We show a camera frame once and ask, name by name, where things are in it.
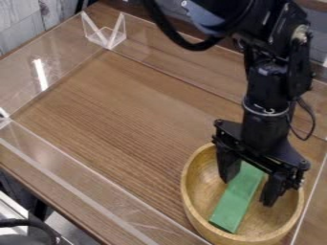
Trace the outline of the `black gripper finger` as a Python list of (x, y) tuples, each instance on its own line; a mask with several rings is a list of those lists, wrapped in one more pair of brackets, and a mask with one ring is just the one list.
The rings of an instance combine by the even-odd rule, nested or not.
[(219, 175), (228, 183), (240, 171), (242, 159), (238, 154), (224, 146), (218, 146)]
[(272, 207), (276, 200), (284, 193), (284, 175), (282, 173), (275, 173), (268, 177), (264, 184), (259, 201), (266, 207)]

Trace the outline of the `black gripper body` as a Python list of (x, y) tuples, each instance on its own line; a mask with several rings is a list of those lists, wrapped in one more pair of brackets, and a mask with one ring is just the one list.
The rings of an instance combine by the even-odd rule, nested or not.
[(214, 122), (216, 133), (212, 143), (216, 147), (231, 149), (242, 159), (268, 174), (284, 175), (284, 190), (299, 189), (311, 163), (291, 146), (288, 132), (306, 141), (312, 133), (302, 137), (291, 125), (295, 105), (312, 113), (311, 107), (302, 100), (294, 100), (284, 108), (264, 108), (243, 100), (243, 121), (234, 122), (218, 119)]

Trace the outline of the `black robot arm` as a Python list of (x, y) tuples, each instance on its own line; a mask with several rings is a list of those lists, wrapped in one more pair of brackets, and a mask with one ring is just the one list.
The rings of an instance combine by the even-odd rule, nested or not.
[(311, 23), (292, 0), (186, 0), (183, 7), (211, 41), (235, 34), (244, 42), (243, 120), (215, 121), (212, 143), (226, 182), (242, 161), (266, 171), (260, 202), (271, 207), (288, 189), (300, 188), (311, 167), (287, 139), (295, 107), (307, 105), (302, 96), (312, 87)]

